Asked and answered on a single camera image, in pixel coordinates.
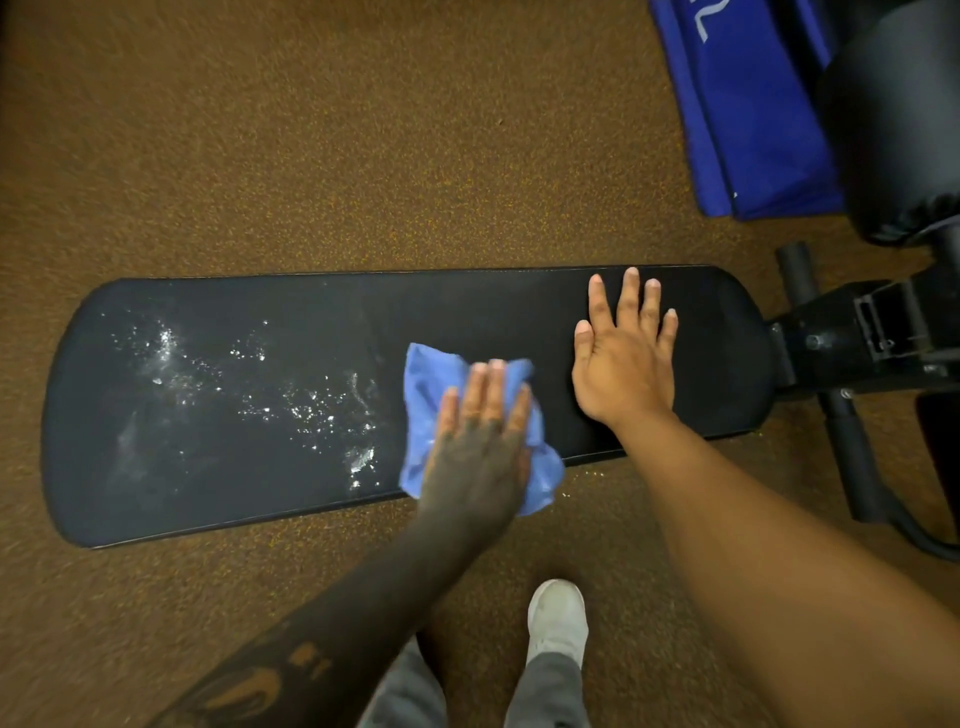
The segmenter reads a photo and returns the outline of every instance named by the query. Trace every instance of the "gray pants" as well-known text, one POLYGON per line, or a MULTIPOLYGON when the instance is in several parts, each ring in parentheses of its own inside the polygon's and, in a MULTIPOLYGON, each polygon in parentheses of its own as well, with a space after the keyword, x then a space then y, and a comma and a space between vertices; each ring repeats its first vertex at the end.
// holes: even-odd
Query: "gray pants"
MULTIPOLYGON (((544 652, 523 670, 505 728, 589 728, 580 668, 544 652)), ((444 691, 420 651, 408 644, 383 676, 358 728, 446 728, 444 691)))

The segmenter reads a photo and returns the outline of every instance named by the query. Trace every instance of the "white logo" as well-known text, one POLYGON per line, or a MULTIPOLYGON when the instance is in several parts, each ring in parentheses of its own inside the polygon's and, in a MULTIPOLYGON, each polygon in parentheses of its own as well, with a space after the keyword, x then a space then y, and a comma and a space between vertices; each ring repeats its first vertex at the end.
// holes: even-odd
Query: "white logo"
MULTIPOLYGON (((697 0, 690 0, 691 3, 697 2, 697 0)), ((707 5, 705 8, 701 8, 697 11, 697 14, 693 16, 694 22, 697 24, 697 33, 700 34, 700 40, 704 43, 707 42, 707 29, 704 27, 704 18, 708 15, 716 15, 718 12, 722 11, 730 4, 730 0, 720 0, 719 3, 713 3, 713 5, 707 5)))

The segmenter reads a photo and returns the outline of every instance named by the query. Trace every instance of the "speckled floor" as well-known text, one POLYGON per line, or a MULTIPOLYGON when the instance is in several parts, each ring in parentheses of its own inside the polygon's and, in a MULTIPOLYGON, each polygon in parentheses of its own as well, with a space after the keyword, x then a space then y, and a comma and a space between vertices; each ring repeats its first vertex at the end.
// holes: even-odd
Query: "speckled floor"
MULTIPOLYGON (((708 262, 765 313, 773 258, 826 285, 923 252, 840 218, 696 210, 641 0, 11 0, 0 82, 0 705, 4 725, 123 726, 321 589, 409 518, 395 501, 84 552, 39 490, 47 368, 81 297, 121 276, 708 262)), ((907 395, 862 402, 889 482, 948 534, 907 395)), ((960 611, 956 567, 850 524, 816 410, 722 451, 960 611)), ((543 577, 588 600, 595 725, 766 726, 671 574, 628 463, 570 471, 437 608, 454 726, 498 724, 543 577)))

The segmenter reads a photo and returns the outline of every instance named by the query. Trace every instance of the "person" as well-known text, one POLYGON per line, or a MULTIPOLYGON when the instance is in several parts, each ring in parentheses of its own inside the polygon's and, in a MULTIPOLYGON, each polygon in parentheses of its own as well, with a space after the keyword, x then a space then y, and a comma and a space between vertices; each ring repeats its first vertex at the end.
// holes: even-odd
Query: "person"
MULTIPOLYGON (((614 322, 603 282, 590 279, 573 385, 647 483, 670 558, 720 649, 786 726, 960 725, 958 620, 674 416, 677 314, 660 321, 657 281, 646 281, 642 307, 639 294, 631 268, 614 322)), ((152 725, 443 726, 443 693, 414 635, 522 502, 531 393, 524 387, 505 415, 503 379, 503 362, 477 364, 462 399, 444 395, 417 515, 391 544, 152 725)), ((527 667, 506 725, 587 726, 580 592, 546 582, 527 620, 527 667)))

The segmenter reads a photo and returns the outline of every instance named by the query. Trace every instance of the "blue towel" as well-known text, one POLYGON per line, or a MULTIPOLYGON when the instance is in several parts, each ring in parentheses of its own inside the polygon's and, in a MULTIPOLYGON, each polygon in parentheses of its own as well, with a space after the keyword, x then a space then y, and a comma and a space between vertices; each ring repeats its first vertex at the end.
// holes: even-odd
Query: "blue towel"
MULTIPOLYGON (((449 387, 457 387, 463 395, 467 385, 469 364, 460 356, 438 352, 423 344, 407 349, 403 370, 403 398, 407 403, 407 455, 400 471, 400 488, 413 497, 420 497, 423 469, 433 448, 440 400, 449 387)), ((520 385, 534 372, 529 359, 507 363, 504 403, 509 412, 520 385)), ((531 450, 530 479, 519 515, 539 511, 553 502, 553 492, 564 479, 564 461, 557 451, 543 441, 543 413, 536 400, 530 409, 527 424, 527 447, 531 450)))
MULTIPOLYGON (((810 99, 769 0, 650 0, 684 121, 700 209, 740 220, 840 212, 843 198, 810 99)), ((793 0, 822 66, 809 0, 793 0)))

